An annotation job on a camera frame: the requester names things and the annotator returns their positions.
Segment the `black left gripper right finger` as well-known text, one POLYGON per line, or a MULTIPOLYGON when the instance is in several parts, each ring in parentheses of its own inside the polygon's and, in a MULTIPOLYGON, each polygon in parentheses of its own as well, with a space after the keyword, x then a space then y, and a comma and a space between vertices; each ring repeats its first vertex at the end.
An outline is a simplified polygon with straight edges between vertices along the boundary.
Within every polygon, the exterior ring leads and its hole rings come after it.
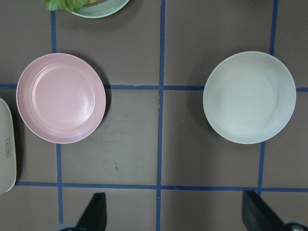
POLYGON ((255 191, 242 194, 242 221, 248 231, 288 231, 276 213, 255 191))

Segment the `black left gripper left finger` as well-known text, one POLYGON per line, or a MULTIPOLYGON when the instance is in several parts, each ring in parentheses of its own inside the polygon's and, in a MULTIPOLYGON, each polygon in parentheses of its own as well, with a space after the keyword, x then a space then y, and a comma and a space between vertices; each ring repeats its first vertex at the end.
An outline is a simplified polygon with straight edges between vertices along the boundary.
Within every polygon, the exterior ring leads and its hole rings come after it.
POLYGON ((106 228, 106 196, 104 192, 93 195, 76 228, 106 228))

